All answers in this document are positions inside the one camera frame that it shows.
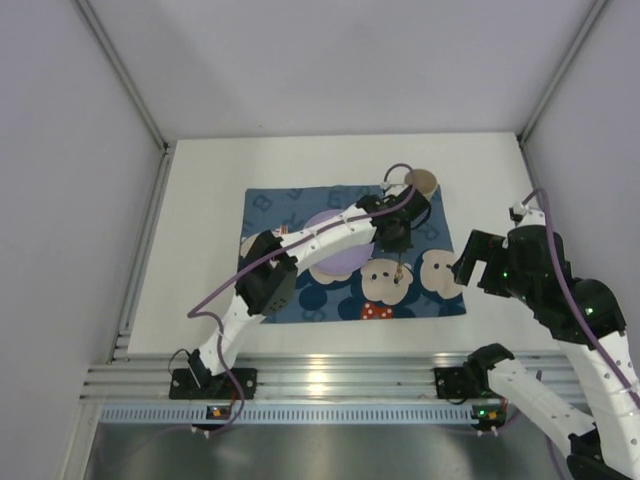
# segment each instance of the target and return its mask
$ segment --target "placemat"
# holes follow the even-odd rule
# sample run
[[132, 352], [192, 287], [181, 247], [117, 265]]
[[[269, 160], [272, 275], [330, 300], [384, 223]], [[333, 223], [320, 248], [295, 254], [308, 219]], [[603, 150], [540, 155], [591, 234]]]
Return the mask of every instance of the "placemat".
[[[304, 228], [319, 212], [345, 209], [364, 195], [382, 196], [379, 186], [249, 189], [245, 194], [240, 259], [265, 230]], [[394, 282], [397, 255], [374, 249], [371, 260], [350, 275], [330, 276], [311, 267], [296, 282], [291, 303], [265, 323], [429, 318], [466, 313], [462, 287], [453, 282], [455, 255], [440, 187], [428, 222], [412, 232], [414, 247], [403, 254], [403, 277]]]

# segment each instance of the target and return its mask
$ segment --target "gray floor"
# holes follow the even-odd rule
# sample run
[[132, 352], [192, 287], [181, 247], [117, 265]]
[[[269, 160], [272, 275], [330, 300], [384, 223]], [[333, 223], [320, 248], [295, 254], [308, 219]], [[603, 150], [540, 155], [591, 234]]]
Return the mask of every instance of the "gray floor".
[[525, 418], [498, 438], [464, 427], [238, 426], [206, 440], [183, 428], [130, 455], [164, 428], [101, 426], [85, 480], [558, 478], [543, 434]]

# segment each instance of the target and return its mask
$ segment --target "purple plate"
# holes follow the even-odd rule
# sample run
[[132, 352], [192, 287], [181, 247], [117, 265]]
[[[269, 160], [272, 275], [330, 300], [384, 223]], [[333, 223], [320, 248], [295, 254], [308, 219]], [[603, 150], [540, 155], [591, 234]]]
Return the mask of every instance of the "purple plate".
[[[342, 210], [325, 210], [311, 218], [305, 228], [312, 227], [342, 213]], [[327, 275], [348, 275], [362, 268], [371, 258], [373, 243], [347, 248], [324, 260], [316, 263], [314, 267]]]

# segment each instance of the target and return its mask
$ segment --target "white table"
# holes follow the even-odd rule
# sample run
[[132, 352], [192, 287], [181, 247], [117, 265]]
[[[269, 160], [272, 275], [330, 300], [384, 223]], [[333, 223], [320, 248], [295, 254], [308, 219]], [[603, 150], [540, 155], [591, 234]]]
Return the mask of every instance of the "white table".
[[[510, 133], [183, 140], [178, 142], [146, 269], [129, 354], [200, 345], [212, 321], [186, 312], [236, 269], [247, 188], [378, 184], [393, 163], [433, 171], [442, 186], [454, 249], [473, 228], [506, 234], [508, 207], [531, 190]], [[395, 180], [404, 178], [397, 172]], [[557, 351], [514, 299], [464, 291], [459, 317], [260, 325], [247, 354], [429, 354], [500, 342], [517, 352]], [[224, 314], [229, 289], [210, 308]]]

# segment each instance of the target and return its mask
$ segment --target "gray wall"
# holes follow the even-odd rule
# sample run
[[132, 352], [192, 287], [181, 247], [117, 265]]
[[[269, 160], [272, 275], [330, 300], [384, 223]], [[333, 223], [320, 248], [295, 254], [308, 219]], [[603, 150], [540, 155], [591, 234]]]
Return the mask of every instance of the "gray wall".
[[0, 2], [0, 465], [53, 478], [159, 154], [68, 0]]
[[92, 0], [170, 138], [516, 131], [585, 0]]
[[627, 317], [640, 365], [640, 2], [611, 2], [530, 141], [575, 272]]

